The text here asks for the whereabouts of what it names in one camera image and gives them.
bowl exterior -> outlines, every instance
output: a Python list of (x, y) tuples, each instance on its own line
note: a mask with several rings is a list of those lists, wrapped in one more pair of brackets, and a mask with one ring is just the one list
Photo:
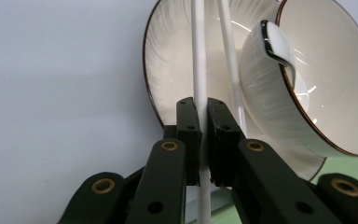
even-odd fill
[(302, 117), (279, 64), (263, 52), (258, 27), (243, 45), (240, 80), (248, 114), (270, 138), (301, 154), (344, 155), (325, 142)]

bowl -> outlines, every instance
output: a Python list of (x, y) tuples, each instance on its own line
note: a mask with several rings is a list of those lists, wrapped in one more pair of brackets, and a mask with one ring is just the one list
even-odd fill
[(276, 22), (295, 75), (284, 63), (266, 66), (257, 24), (241, 52), (247, 112), (266, 135), (296, 152), (358, 156), (357, 24), (338, 3), (324, 0), (283, 1)]
[[(261, 20), (275, 21), (281, 1), (231, 0), (230, 12), (237, 58), (252, 28)], [(176, 102), (193, 96), (191, 1), (160, 0), (145, 29), (145, 84), (161, 125), (176, 123)], [(217, 1), (205, 3), (208, 96), (225, 102), (234, 113)], [(269, 143), (303, 179), (312, 179), (324, 157), (303, 155), (267, 137), (246, 117), (247, 137)]]

bowl rim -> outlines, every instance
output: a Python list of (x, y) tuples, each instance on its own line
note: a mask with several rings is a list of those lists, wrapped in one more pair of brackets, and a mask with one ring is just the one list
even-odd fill
[[(341, 10), (343, 10), (346, 15), (348, 16), (348, 18), (350, 20), (353, 21), (353, 24), (356, 26), (356, 28), (358, 29), (358, 24), (357, 22), (353, 19), (353, 17), (348, 13), (348, 11), (343, 8), (336, 0), (332, 1), (334, 4), (336, 4), (338, 7), (340, 7)], [(281, 16), (283, 14), (283, 9), (284, 9), (284, 5), (287, 3), (287, 0), (282, 0), (282, 3), (278, 9), (278, 13), (276, 15), (275, 18), (275, 23), (280, 26), (281, 24)], [(284, 86), (286, 87), (287, 91), (289, 92), (290, 98), (292, 99), (293, 103), (295, 104), (297, 111), (300, 113), (300, 115), (303, 117), (303, 119), (308, 123), (308, 125), (312, 128), (312, 130), (318, 134), (322, 140), (325, 141), (325, 143), (327, 145), (329, 145), (330, 147), (332, 147), (333, 149), (335, 149), (336, 151), (339, 151), (341, 153), (344, 153), (346, 155), (349, 156), (353, 156), (353, 157), (358, 157), (358, 154), (355, 154), (353, 152), (349, 152), (348, 150), (345, 150), (342, 147), (339, 147), (337, 144), (335, 144), (333, 141), (331, 141), (310, 119), (310, 117), (308, 116), (307, 112), (304, 110), (304, 108), (302, 107), (301, 103), (298, 101), (298, 99), (296, 98), (296, 94), (293, 91), (292, 85), (290, 84), (289, 78), (286, 74), (286, 71), (284, 69), (284, 65), (279, 63), (279, 67), (281, 70), (281, 75), (282, 75), (282, 79), (284, 82)]]

green surface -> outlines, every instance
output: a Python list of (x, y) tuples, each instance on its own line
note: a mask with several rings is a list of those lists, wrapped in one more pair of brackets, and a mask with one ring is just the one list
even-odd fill
[[(344, 175), (350, 175), (358, 179), (358, 158), (346, 157), (346, 158), (332, 158), (328, 159), (324, 164), (321, 172), (316, 175), (312, 180), (313, 183), (317, 182), (319, 176), (323, 174), (341, 173)], [(213, 213), (212, 217), (213, 224), (230, 224), (230, 223), (241, 223), (238, 217), (237, 210), (234, 205), (222, 208)]]

brass insert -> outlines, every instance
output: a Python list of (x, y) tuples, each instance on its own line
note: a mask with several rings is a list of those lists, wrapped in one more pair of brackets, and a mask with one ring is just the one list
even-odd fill
[(358, 187), (345, 179), (334, 178), (331, 185), (339, 192), (352, 197), (358, 197)]
[(95, 181), (91, 189), (96, 194), (105, 194), (115, 187), (115, 181), (111, 178), (103, 178)]
[(178, 145), (175, 142), (164, 142), (161, 144), (161, 148), (167, 151), (174, 151), (178, 148)]
[(264, 150), (264, 146), (259, 144), (259, 143), (257, 143), (257, 142), (248, 142), (248, 143), (246, 143), (246, 146), (249, 149), (253, 150), (253, 151), (262, 151), (262, 150)]

